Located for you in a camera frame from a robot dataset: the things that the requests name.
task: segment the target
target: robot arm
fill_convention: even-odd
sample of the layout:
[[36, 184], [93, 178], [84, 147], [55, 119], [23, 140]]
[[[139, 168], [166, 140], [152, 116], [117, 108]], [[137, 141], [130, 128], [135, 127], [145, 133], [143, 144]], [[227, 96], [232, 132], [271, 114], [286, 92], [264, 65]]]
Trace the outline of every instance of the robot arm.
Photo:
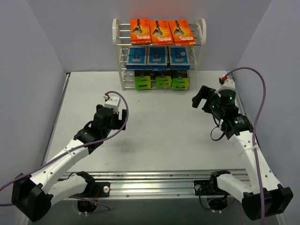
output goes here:
[[[105, 105], [97, 105], [94, 120], [78, 131], [69, 144], [50, 160], [53, 163], [14, 183], [12, 203], [32, 222], [41, 219], [55, 203], [75, 194], [94, 191], [95, 180], [86, 172], [78, 172], [72, 178], [59, 183], [57, 180], [79, 160], [103, 144], [92, 144], [93, 142], [107, 138], [111, 130], [122, 128], [127, 111], [122, 111], [122, 119], [119, 120], [119, 106], [120, 97], [105, 96]], [[76, 149], [77, 146], [88, 143], [90, 145]]]
[[[221, 81], [217, 90], [202, 86], [192, 99], [197, 108], [202, 99], [206, 99], [202, 108], [219, 122], [218, 128], [235, 147], [248, 173], [251, 186], [234, 178], [229, 171], [217, 171], [211, 174], [210, 183], [214, 192], [223, 190], [242, 203], [245, 214], [251, 219], [261, 218], [261, 198], [252, 146], [253, 127], [245, 115], [239, 113], [235, 105], [235, 86], [232, 79]], [[289, 187], [283, 188], [280, 181], [269, 168], [258, 146], [258, 160], [264, 189], [265, 216], [283, 213], [293, 197]]]

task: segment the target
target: green box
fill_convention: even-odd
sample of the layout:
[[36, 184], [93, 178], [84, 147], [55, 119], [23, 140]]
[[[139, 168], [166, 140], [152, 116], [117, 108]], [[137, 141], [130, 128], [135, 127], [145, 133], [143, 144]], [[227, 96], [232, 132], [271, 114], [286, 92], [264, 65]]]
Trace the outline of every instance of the green box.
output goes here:
[[188, 90], [189, 80], [186, 70], [171, 70], [172, 90]]
[[172, 85], [171, 73], [169, 70], [156, 72], [155, 84], [157, 88], [170, 88]]
[[149, 71], [135, 70], [135, 88], [138, 90], [151, 88], [151, 79]]

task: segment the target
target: shelf tier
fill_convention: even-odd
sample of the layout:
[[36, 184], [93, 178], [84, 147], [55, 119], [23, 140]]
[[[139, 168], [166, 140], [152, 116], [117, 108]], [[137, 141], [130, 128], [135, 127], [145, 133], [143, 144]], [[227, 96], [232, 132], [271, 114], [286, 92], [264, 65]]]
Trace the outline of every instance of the shelf tier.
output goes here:
[[[206, 22], [204, 19], [199, 19], [195, 24], [189, 24], [191, 31], [195, 37], [195, 45], [186, 45], [188, 48], [188, 55], [191, 63], [191, 68], [188, 73], [189, 76], [193, 71], [199, 69], [200, 61], [204, 55], [204, 49], [206, 46]], [[120, 83], [122, 90], [134, 90], [134, 70], [126, 69], [126, 61], [128, 56], [128, 46], [136, 45], [130, 43], [130, 24], [129, 23], [120, 23], [118, 19], [114, 19], [112, 23], [112, 40], [113, 46], [115, 49], [115, 54], [118, 62], [118, 72], [120, 76]], [[198, 56], [196, 57], [195, 49], [200, 47]], [[155, 81], [151, 81], [151, 90], [155, 89], [172, 89], [172, 88], [156, 88]]]

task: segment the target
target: white table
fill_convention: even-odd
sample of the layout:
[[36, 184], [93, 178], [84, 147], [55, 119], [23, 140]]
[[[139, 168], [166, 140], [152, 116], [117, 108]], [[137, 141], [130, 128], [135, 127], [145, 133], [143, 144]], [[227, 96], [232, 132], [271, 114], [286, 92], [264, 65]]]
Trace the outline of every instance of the white table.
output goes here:
[[48, 160], [93, 119], [103, 94], [119, 91], [129, 105], [126, 131], [105, 142], [69, 171], [182, 171], [244, 169], [233, 146], [224, 137], [210, 139], [212, 116], [192, 108], [192, 97], [202, 85], [217, 88], [225, 71], [200, 71], [191, 75], [189, 91], [121, 91], [118, 72], [71, 73]]

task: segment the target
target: orange box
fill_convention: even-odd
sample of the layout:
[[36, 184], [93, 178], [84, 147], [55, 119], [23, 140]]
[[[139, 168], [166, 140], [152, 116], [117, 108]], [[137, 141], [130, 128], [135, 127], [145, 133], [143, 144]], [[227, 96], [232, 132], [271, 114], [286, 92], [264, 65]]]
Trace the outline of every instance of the orange box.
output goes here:
[[130, 20], [130, 39], [132, 44], [151, 43], [149, 19]]
[[167, 20], [151, 20], [150, 30], [154, 45], [172, 45], [173, 38]]
[[194, 45], [195, 38], [187, 20], [169, 21], [175, 45]]

